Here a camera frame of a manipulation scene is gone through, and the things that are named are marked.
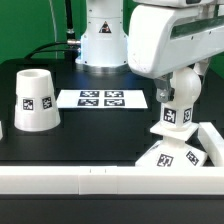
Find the white cup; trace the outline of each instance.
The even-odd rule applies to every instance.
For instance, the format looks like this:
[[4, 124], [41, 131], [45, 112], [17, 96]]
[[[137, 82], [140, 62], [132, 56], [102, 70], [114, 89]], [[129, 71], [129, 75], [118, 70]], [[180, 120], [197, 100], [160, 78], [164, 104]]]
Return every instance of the white cup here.
[[17, 73], [15, 127], [29, 132], [45, 131], [60, 123], [51, 73], [28, 69]]

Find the paper sheet with markers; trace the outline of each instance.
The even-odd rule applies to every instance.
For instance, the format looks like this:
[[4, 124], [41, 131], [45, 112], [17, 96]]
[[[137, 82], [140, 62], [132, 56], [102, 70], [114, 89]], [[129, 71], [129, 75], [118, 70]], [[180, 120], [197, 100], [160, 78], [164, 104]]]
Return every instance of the paper sheet with markers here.
[[58, 108], [148, 108], [142, 90], [61, 90]]

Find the robot end effector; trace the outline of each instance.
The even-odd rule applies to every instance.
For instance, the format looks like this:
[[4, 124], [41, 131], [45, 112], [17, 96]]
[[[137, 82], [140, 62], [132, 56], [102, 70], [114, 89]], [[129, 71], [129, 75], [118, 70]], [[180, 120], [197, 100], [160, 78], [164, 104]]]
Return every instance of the robot end effector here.
[[129, 66], [155, 79], [159, 102], [172, 101], [173, 71], [195, 64], [194, 71], [205, 75], [210, 58], [224, 51], [224, 1], [134, 1], [144, 5], [130, 22]]

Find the green wall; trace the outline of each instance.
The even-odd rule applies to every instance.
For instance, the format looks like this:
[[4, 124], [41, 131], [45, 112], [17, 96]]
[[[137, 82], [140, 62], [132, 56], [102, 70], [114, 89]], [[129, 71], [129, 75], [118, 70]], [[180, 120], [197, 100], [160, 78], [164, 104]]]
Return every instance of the green wall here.
[[[64, 0], [54, 4], [58, 40], [66, 40]], [[128, 33], [130, 16], [137, 4], [124, 0], [124, 30]], [[72, 0], [73, 20], [77, 38], [86, 28], [85, 0]], [[53, 23], [48, 0], [1, 0], [0, 4], [0, 63], [22, 58], [36, 47], [54, 42]], [[54, 54], [38, 57], [55, 57]], [[216, 56], [211, 68], [224, 77], [224, 56]]]

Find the black table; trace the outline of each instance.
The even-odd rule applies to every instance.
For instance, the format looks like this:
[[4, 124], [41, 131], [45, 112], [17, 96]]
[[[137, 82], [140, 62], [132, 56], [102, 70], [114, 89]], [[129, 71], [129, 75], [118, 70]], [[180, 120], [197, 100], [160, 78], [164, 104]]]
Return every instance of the black table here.
[[[61, 124], [39, 133], [14, 127], [16, 73], [51, 71], [61, 89], [143, 90], [148, 109], [60, 109]], [[224, 80], [209, 70], [194, 122], [210, 121], [224, 136]], [[0, 66], [0, 165], [118, 165], [134, 162], [161, 136], [149, 128], [160, 117], [150, 79], [131, 72], [96, 76], [64, 60], [9, 60]], [[189, 144], [202, 148], [196, 134]], [[223, 223], [223, 196], [51, 195], [0, 196], [1, 223]]]

